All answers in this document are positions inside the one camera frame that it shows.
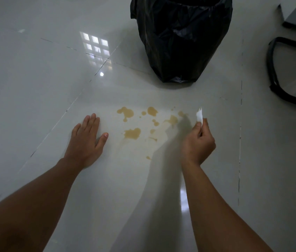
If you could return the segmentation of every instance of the brown liquid spill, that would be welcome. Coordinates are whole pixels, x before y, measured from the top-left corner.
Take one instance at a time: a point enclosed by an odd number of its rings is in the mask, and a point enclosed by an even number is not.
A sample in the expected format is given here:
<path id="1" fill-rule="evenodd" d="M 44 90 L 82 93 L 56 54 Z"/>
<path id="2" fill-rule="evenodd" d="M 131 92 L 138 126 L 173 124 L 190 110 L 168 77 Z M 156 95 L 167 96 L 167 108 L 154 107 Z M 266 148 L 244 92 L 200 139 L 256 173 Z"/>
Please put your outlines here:
<path id="1" fill-rule="evenodd" d="M 155 119 L 152 120 L 154 122 L 154 126 L 158 126 L 160 123 L 157 122 Z"/>
<path id="2" fill-rule="evenodd" d="M 187 115 L 187 114 L 185 114 L 183 111 L 180 111 L 180 112 L 178 112 L 178 115 L 179 115 L 180 117 L 184 118 L 184 116 Z"/>
<path id="3" fill-rule="evenodd" d="M 149 114 L 150 116 L 153 116 L 153 117 L 156 117 L 156 114 L 158 113 L 158 111 L 155 110 L 154 107 L 149 107 L 149 108 L 147 109 L 147 112 L 148 112 L 148 114 Z"/>
<path id="4" fill-rule="evenodd" d="M 166 119 L 164 122 L 168 122 L 174 127 L 174 125 L 178 123 L 178 119 L 174 115 L 170 115 L 170 119 Z"/>
<path id="5" fill-rule="evenodd" d="M 124 114 L 124 122 L 127 122 L 127 118 L 131 118 L 134 116 L 134 111 L 132 111 L 131 109 L 127 109 L 126 107 L 122 107 L 120 110 L 117 110 L 117 113 Z"/>
<path id="6" fill-rule="evenodd" d="M 134 130 L 129 129 L 125 130 L 125 138 L 126 139 L 133 139 L 136 140 L 141 134 L 141 129 L 140 128 L 135 128 Z"/>

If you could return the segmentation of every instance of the black plastic bag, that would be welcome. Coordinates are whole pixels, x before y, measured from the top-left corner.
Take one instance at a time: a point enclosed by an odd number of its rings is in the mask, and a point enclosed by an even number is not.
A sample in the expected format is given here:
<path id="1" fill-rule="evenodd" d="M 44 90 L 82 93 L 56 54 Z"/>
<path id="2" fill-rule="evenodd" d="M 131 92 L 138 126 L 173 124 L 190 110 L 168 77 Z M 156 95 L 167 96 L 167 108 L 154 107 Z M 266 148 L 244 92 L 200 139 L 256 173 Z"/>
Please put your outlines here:
<path id="1" fill-rule="evenodd" d="M 149 64 L 163 82 L 196 82 L 232 19 L 232 0 L 132 0 Z"/>

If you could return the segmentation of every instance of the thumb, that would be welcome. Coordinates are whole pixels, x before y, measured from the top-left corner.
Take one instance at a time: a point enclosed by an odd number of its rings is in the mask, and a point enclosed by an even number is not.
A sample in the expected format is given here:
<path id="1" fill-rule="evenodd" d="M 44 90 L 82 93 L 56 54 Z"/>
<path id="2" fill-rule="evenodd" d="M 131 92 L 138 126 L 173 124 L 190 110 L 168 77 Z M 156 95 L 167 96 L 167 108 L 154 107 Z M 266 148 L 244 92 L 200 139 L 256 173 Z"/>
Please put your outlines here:
<path id="1" fill-rule="evenodd" d="M 105 143 L 106 143 L 106 141 L 107 141 L 107 138 L 108 138 L 108 133 L 104 133 L 104 134 L 100 137 L 100 139 L 99 139 L 99 141 L 98 141 L 98 144 L 96 145 L 96 148 L 97 148 L 98 150 L 103 150 L 103 148 L 104 148 L 104 146 L 105 146 Z"/>
<path id="2" fill-rule="evenodd" d="M 195 133 L 196 135 L 200 134 L 202 131 L 202 123 L 196 122 L 195 126 L 192 128 L 191 133 Z"/>

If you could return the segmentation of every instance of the person's right arm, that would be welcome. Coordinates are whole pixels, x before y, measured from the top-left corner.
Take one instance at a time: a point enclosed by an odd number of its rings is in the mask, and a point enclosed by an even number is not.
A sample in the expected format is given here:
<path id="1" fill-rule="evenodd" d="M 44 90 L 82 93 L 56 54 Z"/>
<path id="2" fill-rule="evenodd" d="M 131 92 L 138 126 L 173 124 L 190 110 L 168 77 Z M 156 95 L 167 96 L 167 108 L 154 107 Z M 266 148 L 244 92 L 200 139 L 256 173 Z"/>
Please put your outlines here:
<path id="1" fill-rule="evenodd" d="M 200 165 L 215 149 L 207 119 L 182 144 L 182 171 L 198 251 L 272 251 L 224 201 Z"/>

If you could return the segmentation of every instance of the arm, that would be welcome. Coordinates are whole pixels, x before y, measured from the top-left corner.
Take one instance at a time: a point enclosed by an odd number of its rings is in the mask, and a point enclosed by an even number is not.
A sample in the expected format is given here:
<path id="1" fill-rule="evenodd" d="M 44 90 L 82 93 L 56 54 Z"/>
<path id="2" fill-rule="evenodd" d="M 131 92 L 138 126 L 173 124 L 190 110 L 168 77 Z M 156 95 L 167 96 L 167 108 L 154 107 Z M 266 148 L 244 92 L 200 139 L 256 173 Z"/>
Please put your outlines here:
<path id="1" fill-rule="evenodd" d="M 101 155 L 108 134 L 96 135 L 100 119 L 86 116 L 76 125 L 64 158 L 0 202 L 0 251 L 43 251 L 80 171 Z"/>
<path id="2" fill-rule="evenodd" d="M 207 119 L 182 145 L 182 171 L 199 251 L 272 251 L 232 210 L 200 168 L 215 149 Z"/>

